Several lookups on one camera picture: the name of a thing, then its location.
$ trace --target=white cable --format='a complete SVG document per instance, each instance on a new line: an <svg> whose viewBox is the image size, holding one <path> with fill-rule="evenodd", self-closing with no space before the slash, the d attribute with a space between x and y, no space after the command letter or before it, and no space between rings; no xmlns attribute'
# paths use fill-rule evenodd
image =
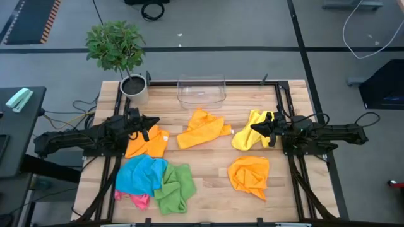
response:
<svg viewBox="0 0 404 227"><path fill-rule="evenodd" d="M371 53L369 55L365 55L363 57L358 57L355 52L351 49L351 47L347 44L347 41L345 41L345 27L347 26L348 20L350 19L350 17L353 15L353 13L356 11L356 9L360 6L360 4L362 4L362 1L364 0L360 0L360 2L358 3L358 5L356 6L356 8L352 11L352 13L348 16L347 20L345 21L343 28L342 28L342 39L343 39L343 43L345 43L345 45L348 47L348 49L352 52L353 56L355 56L357 59L365 59L366 57L370 57L373 56L377 53L379 53L380 51L384 50L388 45L390 45L392 43L392 41L396 38L398 32L400 31L401 27L404 24L404 20L402 21L402 23L399 25L399 27L397 28L396 33L393 35L393 38L391 38L391 40L384 46L382 47L380 50L376 51L375 53Z"/></svg>

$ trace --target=yellow cloth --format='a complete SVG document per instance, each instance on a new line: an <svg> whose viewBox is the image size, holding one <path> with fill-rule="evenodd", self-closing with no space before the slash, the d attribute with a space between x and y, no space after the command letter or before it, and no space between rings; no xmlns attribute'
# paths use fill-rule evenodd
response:
<svg viewBox="0 0 404 227"><path fill-rule="evenodd" d="M161 158L167 147L170 133L161 130L159 126L154 125L149 131L149 141L146 142L141 132L138 132L138 138L129 140L126 148L125 158L132 158L141 154L148 154L151 157Z"/></svg>
<svg viewBox="0 0 404 227"><path fill-rule="evenodd" d="M246 156L237 158L227 169L235 190L253 193L266 200L263 190L270 171L270 161L264 157Z"/></svg>
<svg viewBox="0 0 404 227"><path fill-rule="evenodd" d="M251 147L258 141L261 141L264 148L268 147L268 143L270 142L269 137L262 136L259 132L253 130L250 125L257 124L265 121L267 111L264 111L262 114L259 114L259 110L251 110L250 117L248 119L247 125L238 132L232 140L232 146L235 149L239 149L241 151L248 151Z"/></svg>
<svg viewBox="0 0 404 227"><path fill-rule="evenodd" d="M230 135L231 131L232 126L225 125L223 117L215 117L204 110L197 109L189 120L187 130L177 136L177 142L181 149L186 149L212 141L219 136Z"/></svg>

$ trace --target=green cloth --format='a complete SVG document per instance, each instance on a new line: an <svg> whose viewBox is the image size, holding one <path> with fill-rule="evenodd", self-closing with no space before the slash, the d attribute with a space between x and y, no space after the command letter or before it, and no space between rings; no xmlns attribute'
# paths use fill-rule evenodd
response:
<svg viewBox="0 0 404 227"><path fill-rule="evenodd" d="M189 165L173 166L168 163L162 188L154 196L162 214L187 212L186 201L196 192Z"/></svg>

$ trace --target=microfiber cloth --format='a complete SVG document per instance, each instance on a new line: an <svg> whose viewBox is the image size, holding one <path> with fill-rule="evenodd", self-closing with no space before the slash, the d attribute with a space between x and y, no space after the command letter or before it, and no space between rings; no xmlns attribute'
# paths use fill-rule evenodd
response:
<svg viewBox="0 0 404 227"><path fill-rule="evenodd" d="M240 132L236 133L232 140L232 146L241 151L248 151L258 141L262 142L264 148L268 147L269 137L262 136L259 132L253 130L250 126L265 121L267 111L259 113L259 110L251 110L247 125Z"/></svg>
<svg viewBox="0 0 404 227"><path fill-rule="evenodd" d="M173 166L164 173L162 188L155 190L155 198L162 214L187 212L186 201L195 194L196 187L189 165Z"/></svg>
<svg viewBox="0 0 404 227"><path fill-rule="evenodd" d="M215 117L204 110L197 109L188 122L187 130L177 136L177 142L181 149L186 149L231 133L232 126L225 125L223 117Z"/></svg>
<svg viewBox="0 0 404 227"><path fill-rule="evenodd" d="M149 202L150 202L150 196L149 195L129 195L125 192L120 192L118 190L115 190L115 194L114 197L116 200L121 200L123 196L128 195L133 204L138 207L139 209L141 209L142 211L144 211L148 206L149 206Z"/></svg>
<svg viewBox="0 0 404 227"><path fill-rule="evenodd" d="M246 156L237 158L227 169L235 190L252 193L266 200L263 190L270 171L270 161L264 157Z"/></svg>
<svg viewBox="0 0 404 227"><path fill-rule="evenodd" d="M167 141L169 140L170 133L161 130L159 126L154 125L149 131L149 141L146 142L142 133L138 133L138 138L129 140L128 148L126 149L125 158L132 158L141 154L148 154L151 157L163 157Z"/></svg>
<svg viewBox="0 0 404 227"><path fill-rule="evenodd" d="M131 158L118 171L116 190L131 195L154 196L154 190L161 189L167 161L142 154Z"/></svg>

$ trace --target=pink cloth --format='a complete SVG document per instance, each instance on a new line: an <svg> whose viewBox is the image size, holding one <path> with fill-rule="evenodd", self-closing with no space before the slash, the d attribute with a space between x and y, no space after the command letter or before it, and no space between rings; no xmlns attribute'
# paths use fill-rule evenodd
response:
<svg viewBox="0 0 404 227"><path fill-rule="evenodd" d="M122 196L128 195L130 196L133 204L135 206L137 206L139 209L141 209L142 211L144 211L148 206L149 206L149 201L150 201L150 196L149 195L129 195L125 192L120 192L115 190L115 194L114 197L116 200L121 200Z"/></svg>

